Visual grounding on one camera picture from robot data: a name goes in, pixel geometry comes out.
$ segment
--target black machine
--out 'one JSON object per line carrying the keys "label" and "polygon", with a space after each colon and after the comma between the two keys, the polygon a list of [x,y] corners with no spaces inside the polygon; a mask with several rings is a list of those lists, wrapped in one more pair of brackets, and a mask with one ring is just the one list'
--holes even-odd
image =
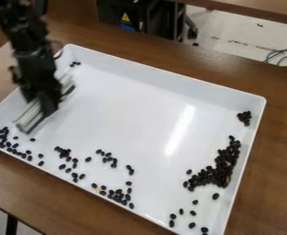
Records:
{"label": "black machine", "polygon": [[64,92],[64,85],[54,77],[55,60],[51,42],[46,39],[46,24],[39,19],[29,1],[0,0],[0,28],[10,40],[17,67],[9,67],[13,82],[18,84],[23,96],[35,106],[39,113],[27,115],[22,119],[19,128],[29,133],[43,119],[53,114],[59,107],[62,98],[74,88]]}
{"label": "black machine", "polygon": [[185,4],[164,0],[96,0],[96,3],[103,23],[183,41]]}

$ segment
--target pile of black beans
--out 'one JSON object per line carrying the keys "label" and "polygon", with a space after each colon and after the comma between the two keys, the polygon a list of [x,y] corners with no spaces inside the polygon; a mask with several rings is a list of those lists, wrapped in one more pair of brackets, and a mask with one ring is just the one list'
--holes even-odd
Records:
{"label": "pile of black beans", "polygon": [[[195,187],[202,185],[213,184],[224,188],[228,186],[241,147],[239,140],[233,136],[229,136],[229,138],[229,146],[224,150],[218,150],[219,155],[215,158],[215,168],[210,165],[206,166],[201,172],[193,174],[188,181],[183,182],[183,187],[193,192]],[[192,170],[188,170],[186,173],[192,174]]]}
{"label": "pile of black beans", "polygon": [[[215,194],[213,194],[212,195],[212,198],[213,198],[213,200],[217,200],[218,198],[219,198],[219,194],[218,193],[215,193]],[[194,206],[196,206],[196,205],[198,205],[199,204],[199,201],[198,200],[193,200],[192,201],[192,207],[194,207]],[[180,208],[179,210],[178,210],[178,213],[177,213],[177,215],[176,214],[174,214],[174,213],[172,213],[172,214],[170,214],[170,216],[169,216],[169,227],[170,228],[173,228],[173,227],[175,227],[175,225],[176,225],[176,218],[177,217],[182,217],[185,213],[184,213],[184,209],[182,209],[182,208]],[[191,216],[193,216],[193,217],[196,217],[196,215],[197,215],[197,213],[193,210],[193,208],[191,208],[191,210],[189,211],[189,214],[191,215]],[[189,225],[188,225],[188,228],[189,229],[194,229],[196,227],[196,223],[195,222],[190,222],[189,223]],[[207,227],[201,227],[201,232],[203,233],[202,235],[207,235],[207,232],[208,232],[208,228]]]}
{"label": "pile of black beans", "polygon": [[[65,173],[72,173],[72,171],[78,167],[79,160],[71,156],[71,153],[72,153],[71,149],[63,149],[57,146],[54,148],[54,150],[59,153],[60,159],[63,159],[66,162],[59,166],[60,170],[64,170]],[[91,160],[92,158],[85,159],[86,162],[89,162]],[[78,183],[78,181],[84,179],[86,175],[84,173],[80,175],[77,173],[72,173],[71,176],[72,176],[72,180],[75,183]]]}
{"label": "pile of black beans", "polygon": [[125,207],[128,206],[130,209],[134,209],[135,205],[131,202],[132,188],[130,186],[132,185],[132,182],[127,181],[126,185],[128,186],[126,191],[121,188],[117,190],[107,189],[105,185],[99,187],[96,183],[91,184],[91,187],[94,189],[99,189],[99,194],[101,196],[107,196],[109,199],[116,201]]}
{"label": "pile of black beans", "polygon": [[243,113],[238,113],[237,118],[239,119],[239,121],[244,123],[244,126],[248,127],[250,119],[252,118],[252,115],[250,111],[246,111]]}
{"label": "pile of black beans", "polygon": [[103,157],[102,162],[103,163],[110,163],[111,168],[116,168],[118,166],[118,159],[112,157],[111,152],[104,152],[102,150],[97,150],[95,152],[98,155],[101,155]]}
{"label": "pile of black beans", "polygon": [[[33,160],[33,156],[32,156],[32,151],[25,151],[25,152],[22,152],[22,151],[19,151],[18,150],[18,147],[19,147],[19,144],[18,143],[13,143],[13,141],[17,141],[18,140],[18,136],[15,136],[13,137],[13,140],[10,140],[8,139],[8,135],[9,135],[9,128],[8,127],[4,127],[2,129],[0,129],[0,148],[1,149],[6,149],[6,151],[18,156],[18,157],[21,157],[22,159],[24,160],[27,160],[29,162],[31,162]],[[44,158],[44,155],[39,153],[38,154],[38,157],[40,159]],[[43,166],[44,165],[44,161],[40,161],[38,163],[38,166]]]}
{"label": "pile of black beans", "polygon": [[73,68],[75,65],[81,65],[81,63],[80,62],[72,62],[69,66]]}

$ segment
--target black bean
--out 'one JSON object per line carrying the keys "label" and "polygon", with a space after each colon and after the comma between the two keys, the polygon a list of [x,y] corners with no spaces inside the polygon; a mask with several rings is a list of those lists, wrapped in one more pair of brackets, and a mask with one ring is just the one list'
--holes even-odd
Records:
{"label": "black bean", "polygon": [[127,201],[131,201],[131,195],[125,195]]}
{"label": "black bean", "polygon": [[218,193],[213,194],[212,198],[213,198],[214,200],[217,200],[217,199],[219,198],[219,194],[218,194]]}
{"label": "black bean", "polygon": [[174,227],[174,221],[173,221],[173,220],[170,221],[170,227],[171,227],[171,228]]}
{"label": "black bean", "polygon": [[175,214],[170,214],[171,219],[176,219],[177,216]]}
{"label": "black bean", "polygon": [[63,169],[65,169],[65,168],[66,168],[66,165],[65,165],[65,164],[62,164],[62,165],[60,165],[60,167],[59,167],[60,170],[63,170]]}
{"label": "black bean", "polygon": [[195,223],[194,222],[189,224],[189,229],[193,229],[194,227],[195,227]]}
{"label": "black bean", "polygon": [[82,180],[84,178],[85,178],[85,174],[84,173],[79,176],[79,180]]}
{"label": "black bean", "polygon": [[208,232],[208,228],[207,227],[201,227],[201,232]]}

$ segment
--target cable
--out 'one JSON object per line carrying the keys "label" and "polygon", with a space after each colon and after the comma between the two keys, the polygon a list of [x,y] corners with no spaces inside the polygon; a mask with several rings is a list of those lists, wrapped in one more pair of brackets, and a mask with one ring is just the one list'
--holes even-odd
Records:
{"label": "cable", "polygon": [[286,52],[287,49],[285,50],[274,50],[272,52],[270,52],[267,56],[266,56],[266,60],[264,62],[269,62],[271,59],[273,59],[274,57],[283,54],[284,52]]}
{"label": "cable", "polygon": [[281,65],[281,62],[282,62],[283,60],[285,60],[285,59],[287,59],[287,56],[282,57],[282,58],[277,62],[277,65]]}
{"label": "cable", "polygon": [[266,60],[268,60],[268,59],[271,58],[272,53],[275,53],[275,55],[272,56],[272,57],[274,57],[274,56],[276,56],[276,55],[278,55],[278,54],[280,54],[280,53],[286,52],[286,51],[287,51],[287,49],[285,49],[285,50],[274,50],[274,51],[270,52],[270,53],[267,55]]}

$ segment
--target black equipment box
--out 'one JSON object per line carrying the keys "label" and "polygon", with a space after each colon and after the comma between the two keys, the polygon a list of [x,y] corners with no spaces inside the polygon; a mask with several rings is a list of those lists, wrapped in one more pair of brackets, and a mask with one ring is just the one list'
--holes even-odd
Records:
{"label": "black equipment box", "polygon": [[97,0],[100,22],[167,38],[162,0]]}

